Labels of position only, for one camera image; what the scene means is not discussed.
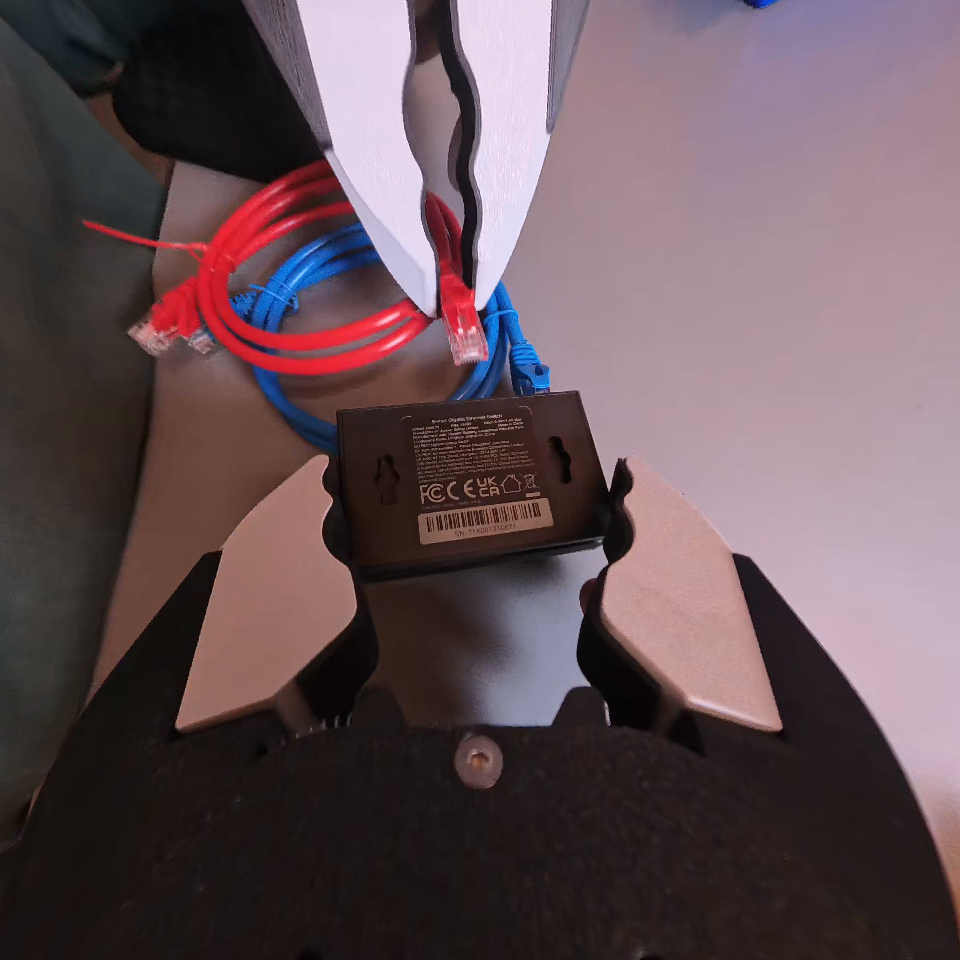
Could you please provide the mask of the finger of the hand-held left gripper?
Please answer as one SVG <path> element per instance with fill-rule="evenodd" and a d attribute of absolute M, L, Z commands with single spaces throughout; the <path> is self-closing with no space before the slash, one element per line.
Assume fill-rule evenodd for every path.
<path fill-rule="evenodd" d="M 546 160 L 553 5 L 458 1 L 451 12 L 475 117 L 474 132 L 464 135 L 466 197 L 476 206 L 469 284 L 476 299 L 489 299 L 518 244 Z"/>
<path fill-rule="evenodd" d="M 428 317 L 438 314 L 438 256 L 426 228 L 426 184 L 407 134 L 404 95 L 415 63 L 406 1 L 298 3 L 331 166 L 379 257 Z"/>

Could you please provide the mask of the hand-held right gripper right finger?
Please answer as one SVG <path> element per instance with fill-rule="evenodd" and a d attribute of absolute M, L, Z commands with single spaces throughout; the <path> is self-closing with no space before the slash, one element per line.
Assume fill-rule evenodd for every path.
<path fill-rule="evenodd" d="M 693 715 L 780 734 L 731 547 L 638 457 L 615 468 L 604 552 L 577 660 L 610 725 L 665 735 Z"/>

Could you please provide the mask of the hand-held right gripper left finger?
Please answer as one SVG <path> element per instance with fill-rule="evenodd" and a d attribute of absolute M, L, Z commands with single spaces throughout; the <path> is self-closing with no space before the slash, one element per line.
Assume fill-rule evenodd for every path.
<path fill-rule="evenodd" d="M 309 460 L 224 542 L 179 734 L 262 713 L 295 738 L 351 724 L 379 642 L 362 582 L 331 545 L 334 474 L 330 456 Z"/>

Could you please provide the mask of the black ethernet switch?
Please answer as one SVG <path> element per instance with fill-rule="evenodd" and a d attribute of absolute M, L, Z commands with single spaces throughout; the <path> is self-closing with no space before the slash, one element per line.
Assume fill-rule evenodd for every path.
<path fill-rule="evenodd" d="M 351 560 L 391 582 L 600 546 L 609 488 L 578 391 L 342 410 Z"/>

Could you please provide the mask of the person's left forearm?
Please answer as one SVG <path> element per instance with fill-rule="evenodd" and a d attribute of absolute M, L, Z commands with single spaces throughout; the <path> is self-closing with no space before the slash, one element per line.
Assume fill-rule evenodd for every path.
<path fill-rule="evenodd" d="M 82 97 L 108 90 L 136 41 L 186 14 L 226 15 L 234 1 L 3 1 L 1 17 Z"/>

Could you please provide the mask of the dark cloth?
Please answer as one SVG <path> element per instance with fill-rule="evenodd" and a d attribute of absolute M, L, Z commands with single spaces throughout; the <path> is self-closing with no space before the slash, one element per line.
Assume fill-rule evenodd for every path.
<path fill-rule="evenodd" d="M 263 42 L 234 21 L 158 30 L 130 53 L 115 113 L 145 150 L 261 184 L 324 159 Z"/>

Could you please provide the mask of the person's teal sweater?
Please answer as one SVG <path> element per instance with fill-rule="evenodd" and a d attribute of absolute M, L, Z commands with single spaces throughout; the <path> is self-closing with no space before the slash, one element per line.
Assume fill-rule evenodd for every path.
<path fill-rule="evenodd" d="M 1 832 L 21 831 L 90 688 L 133 510 L 165 190 L 2 7 Z"/>

